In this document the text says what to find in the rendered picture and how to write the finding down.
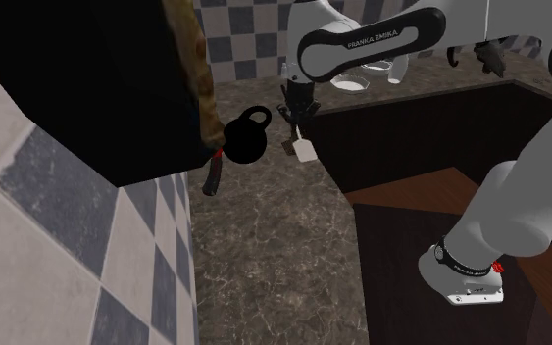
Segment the dark grey figure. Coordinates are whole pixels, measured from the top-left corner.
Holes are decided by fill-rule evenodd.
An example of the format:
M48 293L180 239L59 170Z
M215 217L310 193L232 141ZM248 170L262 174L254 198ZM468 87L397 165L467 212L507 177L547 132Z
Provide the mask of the dark grey figure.
M482 71L485 74L494 73L500 78L504 77L506 64L504 51L500 45L484 41L475 45L474 52L477 59L482 62Z

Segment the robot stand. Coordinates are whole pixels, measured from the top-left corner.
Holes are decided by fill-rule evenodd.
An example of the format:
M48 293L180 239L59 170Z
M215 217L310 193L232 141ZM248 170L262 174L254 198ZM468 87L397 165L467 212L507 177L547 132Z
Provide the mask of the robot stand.
M537 296L515 259L502 258L504 301L455 307L421 278L418 259L456 215L356 204L371 345L526 345Z

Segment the red and black hammer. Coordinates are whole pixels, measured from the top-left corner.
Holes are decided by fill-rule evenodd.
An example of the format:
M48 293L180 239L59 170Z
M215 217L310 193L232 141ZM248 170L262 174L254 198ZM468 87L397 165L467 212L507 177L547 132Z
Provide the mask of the red and black hammer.
M210 160L209 172L202 187L202 192L206 196L215 196L218 192L223 165L222 155L223 149L219 149Z

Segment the black wall cabinet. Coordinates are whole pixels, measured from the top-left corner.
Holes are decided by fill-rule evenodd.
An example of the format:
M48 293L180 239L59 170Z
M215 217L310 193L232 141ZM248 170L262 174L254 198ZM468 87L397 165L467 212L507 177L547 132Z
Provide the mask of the black wall cabinet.
M118 187L225 142L193 0L0 0L0 84Z

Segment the dark brown counter cabinet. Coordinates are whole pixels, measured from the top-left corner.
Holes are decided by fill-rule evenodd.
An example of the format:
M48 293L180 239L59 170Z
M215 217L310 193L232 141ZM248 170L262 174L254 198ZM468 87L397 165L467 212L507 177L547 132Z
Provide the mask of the dark brown counter cabinet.
M316 116L303 130L353 206L363 268L413 269L496 164L552 117L552 96L516 82Z

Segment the white spatula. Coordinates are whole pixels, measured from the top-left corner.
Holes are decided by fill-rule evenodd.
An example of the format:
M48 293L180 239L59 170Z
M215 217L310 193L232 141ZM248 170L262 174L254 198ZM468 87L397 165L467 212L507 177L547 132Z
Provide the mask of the white spatula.
M318 159L312 142L302 136L300 127L296 126L297 139L293 142L293 148L298 160L301 163L311 162Z

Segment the white shallow bowl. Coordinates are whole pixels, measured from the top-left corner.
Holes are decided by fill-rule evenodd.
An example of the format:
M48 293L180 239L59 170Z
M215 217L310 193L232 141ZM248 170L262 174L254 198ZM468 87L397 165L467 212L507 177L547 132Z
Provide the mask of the white shallow bowl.
M339 74L330 83L334 88L346 94L364 93L370 86L368 80L353 74Z

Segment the white vase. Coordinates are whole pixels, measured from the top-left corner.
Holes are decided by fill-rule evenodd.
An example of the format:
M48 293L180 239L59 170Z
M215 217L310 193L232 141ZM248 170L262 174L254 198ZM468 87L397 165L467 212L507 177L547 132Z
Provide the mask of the white vase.
M409 56L401 55L392 60L392 64L388 73L387 81L391 84L399 84L408 69Z

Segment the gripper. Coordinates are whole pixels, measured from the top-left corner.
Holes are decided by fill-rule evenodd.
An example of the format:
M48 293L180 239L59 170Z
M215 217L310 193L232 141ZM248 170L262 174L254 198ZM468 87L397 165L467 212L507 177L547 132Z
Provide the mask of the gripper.
M300 83L288 80L284 90L285 106L278 106L277 110L290 126L290 137L281 143L287 156L296 154L293 142L298 139L297 123L308 121L321 107L315 99L315 83Z

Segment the white deep bowl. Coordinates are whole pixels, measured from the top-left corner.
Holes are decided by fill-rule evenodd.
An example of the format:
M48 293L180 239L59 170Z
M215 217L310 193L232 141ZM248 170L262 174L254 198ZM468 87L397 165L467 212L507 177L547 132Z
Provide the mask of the white deep bowl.
M384 75L388 74L392 67L390 60L380 60L373 63L362 65L362 70L367 74Z

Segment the black kettlebell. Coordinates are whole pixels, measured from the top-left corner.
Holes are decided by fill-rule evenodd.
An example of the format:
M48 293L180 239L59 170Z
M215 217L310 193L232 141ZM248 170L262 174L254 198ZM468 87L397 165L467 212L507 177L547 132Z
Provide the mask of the black kettlebell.
M264 114L265 119L260 123L255 122L251 119L255 113ZM264 106L256 105L246 109L225 126L225 155L238 164L252 164L259 160L267 147L266 128L271 120L272 113Z

